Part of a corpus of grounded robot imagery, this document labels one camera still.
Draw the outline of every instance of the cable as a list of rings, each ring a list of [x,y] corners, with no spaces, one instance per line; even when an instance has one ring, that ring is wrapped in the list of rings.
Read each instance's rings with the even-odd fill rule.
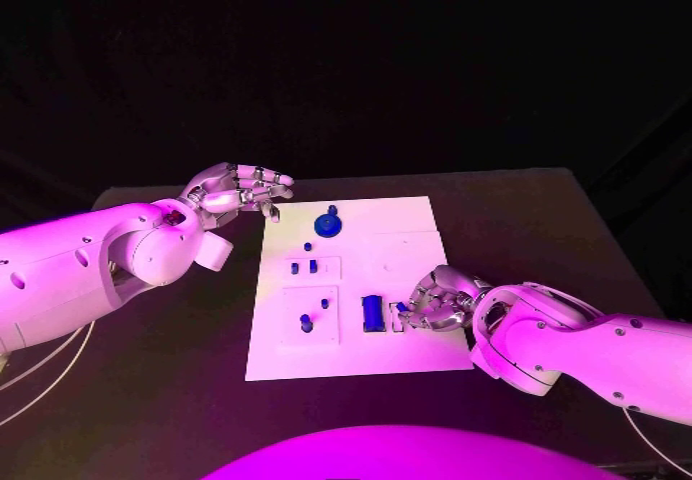
[[[69,369],[72,368],[72,365],[75,364],[77,362],[77,359],[80,358],[80,355],[82,354],[82,350],[84,350],[84,347],[87,346],[87,342],[90,340],[90,336],[91,336],[91,332],[94,330],[94,322],[91,322],[90,324],[90,329],[87,330],[87,335],[84,337],[84,341],[82,341],[82,345],[80,346],[80,350],[77,351],[75,353],[75,357],[72,358],[72,361],[69,362],[68,366],[65,367],[65,370],[62,371],[61,373],[61,376],[55,379],[55,382],[49,385],[49,387],[43,390],[43,393],[26,404],[26,406],[18,410],[2,422],[0,422],[0,427],[15,418],[19,417],[19,415],[22,415],[22,413],[26,412],[26,410],[29,410],[29,408],[32,407],[32,405],[48,395],[48,392],[54,389],[54,387],[58,385],[58,382],[62,380],[62,378],[65,377],[65,375],[68,374],[69,372]]]
[[[54,350],[54,352],[51,353],[51,355],[48,355],[48,357],[16,378],[13,378],[10,381],[7,381],[6,383],[3,383],[0,385],[0,390],[5,390],[7,387],[10,387],[12,385],[15,385],[23,378],[26,378],[46,363],[48,361],[62,352],[62,350],[65,349],[65,347],[69,345],[69,343],[72,342],[72,340],[75,339],[75,337],[80,335],[80,332],[84,330],[84,327],[80,328],[80,330],[77,330],[77,332],[72,334],[72,336],[65,340],[65,342],[62,343],[62,345]]]
[[[688,476],[692,477],[692,472],[689,470],[685,470],[665,455],[663,452],[653,446],[653,443],[649,441],[649,439],[645,437],[645,434],[642,433],[642,430],[639,429],[637,425],[635,424],[635,420],[632,420],[630,417],[630,412],[627,411],[626,408],[623,408],[624,416],[627,417],[627,420],[630,421],[632,427],[635,428],[635,431],[639,433],[639,436],[642,437],[642,440],[646,442],[649,447],[652,447],[652,450],[661,455],[663,460]]]

